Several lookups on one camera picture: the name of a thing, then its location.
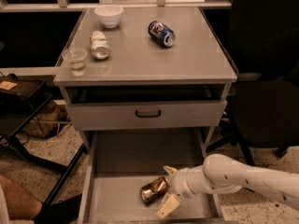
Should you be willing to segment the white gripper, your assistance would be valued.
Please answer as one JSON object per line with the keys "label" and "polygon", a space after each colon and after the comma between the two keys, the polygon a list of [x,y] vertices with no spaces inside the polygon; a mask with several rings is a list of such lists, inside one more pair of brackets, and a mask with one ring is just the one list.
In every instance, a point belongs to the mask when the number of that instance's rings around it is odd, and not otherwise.
{"label": "white gripper", "polygon": [[167,192],[164,195],[162,203],[156,212],[159,218],[165,218],[170,215],[180,206],[181,199],[192,198],[200,190],[199,167],[177,170],[174,167],[165,165],[164,170],[170,175],[170,185],[174,194]]}

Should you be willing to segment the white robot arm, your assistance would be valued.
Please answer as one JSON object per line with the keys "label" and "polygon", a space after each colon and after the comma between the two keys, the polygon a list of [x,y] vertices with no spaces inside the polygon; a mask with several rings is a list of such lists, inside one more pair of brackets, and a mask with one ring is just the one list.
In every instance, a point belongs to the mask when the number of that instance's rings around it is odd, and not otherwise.
{"label": "white robot arm", "polygon": [[183,199],[198,194],[229,194],[242,188],[299,209],[299,174],[250,166],[228,156],[212,154],[193,168],[165,166],[170,191],[164,195],[157,210],[159,218],[174,212]]}

